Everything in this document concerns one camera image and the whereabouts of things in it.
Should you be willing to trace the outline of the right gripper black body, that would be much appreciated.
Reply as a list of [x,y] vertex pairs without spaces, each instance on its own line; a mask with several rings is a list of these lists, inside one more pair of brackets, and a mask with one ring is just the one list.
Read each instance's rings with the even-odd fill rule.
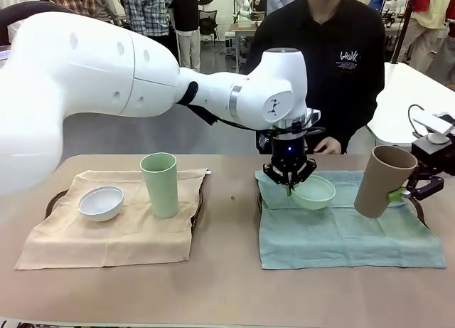
[[455,142],[433,144],[426,137],[412,143],[411,153],[421,165],[435,174],[455,174]]

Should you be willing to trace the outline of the pale green bowl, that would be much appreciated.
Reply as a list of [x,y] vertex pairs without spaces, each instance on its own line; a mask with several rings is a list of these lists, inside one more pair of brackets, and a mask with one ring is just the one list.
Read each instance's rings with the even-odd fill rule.
[[302,208],[319,210],[327,207],[336,195],[334,185],[325,178],[311,175],[291,189],[291,197]]

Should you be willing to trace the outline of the tall brown cup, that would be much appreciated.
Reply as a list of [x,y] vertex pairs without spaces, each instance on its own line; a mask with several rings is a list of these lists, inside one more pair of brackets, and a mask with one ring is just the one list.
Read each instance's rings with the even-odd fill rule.
[[417,164],[416,157],[399,147],[375,147],[355,198],[355,210],[367,218],[380,217],[390,203],[389,194],[402,188]]

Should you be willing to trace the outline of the tall pale green cup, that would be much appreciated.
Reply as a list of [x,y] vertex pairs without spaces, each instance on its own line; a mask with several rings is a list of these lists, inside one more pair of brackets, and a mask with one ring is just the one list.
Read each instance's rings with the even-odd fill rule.
[[175,156],[166,152],[150,154],[141,160],[140,168],[154,215],[174,217],[179,208]]

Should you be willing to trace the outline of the white bowl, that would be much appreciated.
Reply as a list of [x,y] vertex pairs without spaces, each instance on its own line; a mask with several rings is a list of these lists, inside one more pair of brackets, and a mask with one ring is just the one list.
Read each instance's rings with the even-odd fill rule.
[[84,194],[77,204],[79,213],[88,220],[103,222],[121,210],[124,192],[117,186],[99,186]]

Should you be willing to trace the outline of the teal cloth mat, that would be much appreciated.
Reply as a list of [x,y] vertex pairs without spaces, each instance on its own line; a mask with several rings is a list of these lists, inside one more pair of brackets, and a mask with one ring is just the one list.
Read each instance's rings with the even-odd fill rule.
[[353,206],[361,171],[321,171],[336,190],[329,206],[300,207],[262,171],[255,177],[262,197],[259,253],[265,270],[337,267],[445,268],[441,241],[404,201],[379,218]]

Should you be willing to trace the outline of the beige cloth mat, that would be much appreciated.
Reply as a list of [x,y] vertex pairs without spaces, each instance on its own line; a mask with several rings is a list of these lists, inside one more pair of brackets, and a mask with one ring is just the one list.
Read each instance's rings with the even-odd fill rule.
[[[205,169],[178,171],[179,211],[157,218],[140,171],[84,171],[53,212],[24,243],[18,270],[102,268],[187,261],[192,241],[192,217],[200,203]],[[96,222],[77,209],[80,198],[98,186],[118,186],[124,192],[121,211]]]

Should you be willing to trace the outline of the person's left hand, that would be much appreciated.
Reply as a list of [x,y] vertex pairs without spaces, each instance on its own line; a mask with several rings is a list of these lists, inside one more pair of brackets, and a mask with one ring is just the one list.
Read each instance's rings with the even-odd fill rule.
[[342,146],[341,143],[332,137],[326,137],[322,139],[317,146],[314,148],[314,152],[317,154],[341,154]]

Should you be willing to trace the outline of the bystander in beige trousers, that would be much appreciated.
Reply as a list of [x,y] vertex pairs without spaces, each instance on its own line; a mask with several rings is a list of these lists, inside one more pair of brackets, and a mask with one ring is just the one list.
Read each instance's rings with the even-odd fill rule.
[[455,0],[414,0],[399,60],[427,72],[438,32],[448,18],[455,18]]

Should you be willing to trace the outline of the black pole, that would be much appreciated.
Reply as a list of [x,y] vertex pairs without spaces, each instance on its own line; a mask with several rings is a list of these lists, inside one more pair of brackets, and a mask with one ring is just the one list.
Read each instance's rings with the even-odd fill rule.
[[402,20],[400,22],[399,29],[397,31],[397,40],[395,41],[394,51],[392,58],[390,60],[391,64],[396,64],[399,61],[400,50],[402,48],[403,41],[405,39],[405,34],[407,27],[410,22],[410,16],[413,11],[415,0],[405,0],[404,2],[404,11],[402,12]]

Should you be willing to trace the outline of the wooden background table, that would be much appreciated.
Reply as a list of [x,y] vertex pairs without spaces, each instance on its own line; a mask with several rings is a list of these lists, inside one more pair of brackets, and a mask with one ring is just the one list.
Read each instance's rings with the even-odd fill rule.
[[231,24],[229,32],[235,34],[235,62],[236,73],[240,72],[240,39],[242,37],[253,37],[257,30],[257,24],[247,24],[239,26],[238,23]]

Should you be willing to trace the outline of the bystander in white trousers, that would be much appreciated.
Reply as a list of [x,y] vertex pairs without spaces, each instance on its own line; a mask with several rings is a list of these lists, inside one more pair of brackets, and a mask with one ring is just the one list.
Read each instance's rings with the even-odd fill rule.
[[177,35],[181,66],[200,71],[199,6],[213,0],[173,0],[174,29]]

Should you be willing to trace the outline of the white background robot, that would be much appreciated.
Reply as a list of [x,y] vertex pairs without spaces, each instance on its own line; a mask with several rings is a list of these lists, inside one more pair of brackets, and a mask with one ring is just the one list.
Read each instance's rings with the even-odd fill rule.
[[235,22],[259,21],[267,7],[267,0],[234,0],[234,2]]

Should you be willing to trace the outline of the bystander in blue plaid shirt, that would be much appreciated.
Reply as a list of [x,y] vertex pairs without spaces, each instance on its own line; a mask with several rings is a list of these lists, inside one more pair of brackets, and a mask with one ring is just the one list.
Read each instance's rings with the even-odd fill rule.
[[173,0],[123,0],[131,30],[147,37],[168,35],[168,8]]

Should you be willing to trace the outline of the bystander in red plaid shirt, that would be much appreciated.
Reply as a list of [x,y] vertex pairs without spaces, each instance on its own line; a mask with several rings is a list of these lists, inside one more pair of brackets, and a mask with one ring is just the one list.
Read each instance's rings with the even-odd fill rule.
[[119,0],[51,0],[75,13],[97,20],[120,25]]

